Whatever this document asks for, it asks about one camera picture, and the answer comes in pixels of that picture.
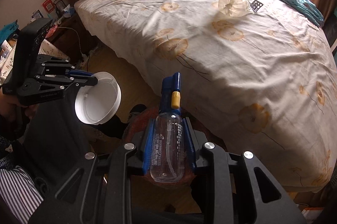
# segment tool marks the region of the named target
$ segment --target metal screw cap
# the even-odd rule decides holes
[[[254,156],[253,153],[249,151],[244,152],[243,155],[245,156],[245,158],[248,158],[248,159],[251,159]]]
[[[215,147],[214,143],[205,143],[204,145],[207,149],[213,149]]]
[[[133,143],[127,143],[127,144],[124,145],[124,148],[126,150],[132,150],[132,149],[134,149],[134,144]]]
[[[93,152],[88,152],[85,154],[86,159],[93,159],[95,157],[95,153]]]

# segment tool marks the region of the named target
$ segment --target electrical cable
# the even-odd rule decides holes
[[[90,52],[89,52],[89,57],[88,57],[88,62],[87,62],[87,72],[88,72],[89,60],[90,60]]]
[[[80,52],[81,52],[81,55],[83,55],[82,50],[81,50],[81,43],[80,43],[80,36],[79,36],[79,33],[78,33],[75,29],[73,29],[73,28],[71,28],[71,27],[59,27],[59,26],[58,26],[57,28],[67,28],[67,29],[72,29],[73,31],[76,32],[77,37],[79,38]]]

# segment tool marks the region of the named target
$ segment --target blue bottle top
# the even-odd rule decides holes
[[[181,85],[181,75],[180,72],[174,73],[171,77],[166,77],[163,79],[161,85],[161,100],[159,106],[159,114],[166,112],[173,112],[181,115],[180,107],[178,109],[173,109],[171,107],[172,93],[177,91],[180,93]]]

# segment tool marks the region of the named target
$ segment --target shoe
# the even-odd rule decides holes
[[[135,105],[130,113],[129,113],[129,118],[127,120],[127,123],[130,123],[134,120],[134,118],[139,115],[141,112],[143,112],[147,107],[145,105]]]

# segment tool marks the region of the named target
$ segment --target plastic bag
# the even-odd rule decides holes
[[[254,13],[248,0],[219,0],[218,8],[225,15],[232,17]]]

